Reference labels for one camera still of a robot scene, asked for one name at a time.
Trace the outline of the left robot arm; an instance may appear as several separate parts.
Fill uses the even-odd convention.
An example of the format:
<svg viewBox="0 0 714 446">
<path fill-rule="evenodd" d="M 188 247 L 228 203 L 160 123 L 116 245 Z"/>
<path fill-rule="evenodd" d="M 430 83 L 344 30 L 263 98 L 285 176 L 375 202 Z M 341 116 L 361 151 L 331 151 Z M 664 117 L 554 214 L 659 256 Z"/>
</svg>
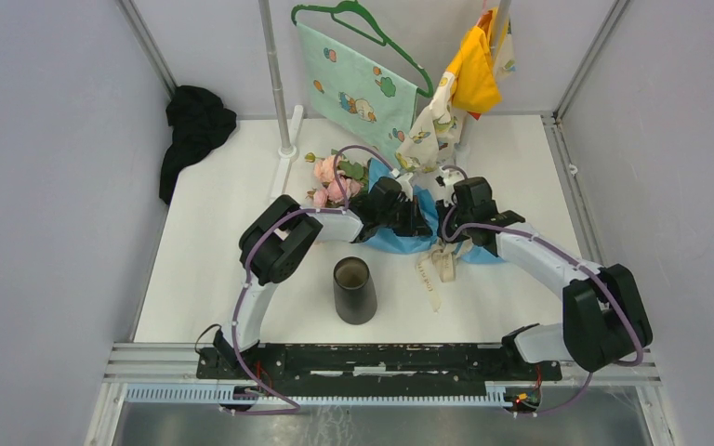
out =
<svg viewBox="0 0 714 446">
<path fill-rule="evenodd" d="M 392 177 L 380 177 L 367 191 L 335 208 L 304 208 L 287 194 L 276 198 L 239 240 L 245 281 L 229 322 L 213 341 L 221 369 L 237 379 L 253 371 L 252 350 L 260 341 L 272 297 L 314 243 L 366 243 L 384 232 L 402 242 L 435 233 L 419 199 Z"/>
</svg>

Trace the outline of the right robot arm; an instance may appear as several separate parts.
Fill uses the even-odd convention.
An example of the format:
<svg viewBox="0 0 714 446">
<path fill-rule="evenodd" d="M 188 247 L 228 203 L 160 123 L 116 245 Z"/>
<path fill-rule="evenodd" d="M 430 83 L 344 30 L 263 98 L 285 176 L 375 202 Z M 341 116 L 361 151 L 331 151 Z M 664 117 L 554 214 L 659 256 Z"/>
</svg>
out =
<svg viewBox="0 0 714 446">
<path fill-rule="evenodd" d="M 510 348 L 499 355 L 506 376 L 523 379 L 543 361 L 573 361 L 591 373 L 642 363 L 653 333 L 628 268 L 567 253 L 520 214 L 500 210 L 483 177 L 439 174 L 432 194 L 444 241 L 482 248 L 525 271 L 562 302 L 561 322 L 526 326 L 507 336 Z"/>
</svg>

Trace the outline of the pink flower bouquet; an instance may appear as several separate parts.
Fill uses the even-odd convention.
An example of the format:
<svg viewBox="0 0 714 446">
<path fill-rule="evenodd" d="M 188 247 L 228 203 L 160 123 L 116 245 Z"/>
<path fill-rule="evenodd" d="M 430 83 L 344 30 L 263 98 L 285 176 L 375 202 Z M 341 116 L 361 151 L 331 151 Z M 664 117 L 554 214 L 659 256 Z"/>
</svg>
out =
<svg viewBox="0 0 714 446">
<path fill-rule="evenodd" d="M 319 157 L 313 152 L 304 156 L 312 165 L 313 177 L 319 185 L 307 192 L 311 204 L 318 208 L 335 208 L 365 191 L 368 185 L 369 165 L 350 161 L 332 153 Z"/>
</svg>

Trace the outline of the cream ribbon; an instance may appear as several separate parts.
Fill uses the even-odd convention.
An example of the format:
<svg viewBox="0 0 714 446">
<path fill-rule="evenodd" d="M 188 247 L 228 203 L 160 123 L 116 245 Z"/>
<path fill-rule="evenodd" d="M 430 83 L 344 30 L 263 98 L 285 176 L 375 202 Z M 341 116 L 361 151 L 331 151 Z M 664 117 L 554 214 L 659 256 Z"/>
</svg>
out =
<svg viewBox="0 0 714 446">
<path fill-rule="evenodd" d="M 438 313 L 442 306 L 437 285 L 453 282 L 456 279 L 456 265 L 459 259 L 473 247 L 474 244 L 470 241 L 447 243 L 439 240 L 428 251 L 418 256 L 416 272 L 434 313 Z"/>
</svg>

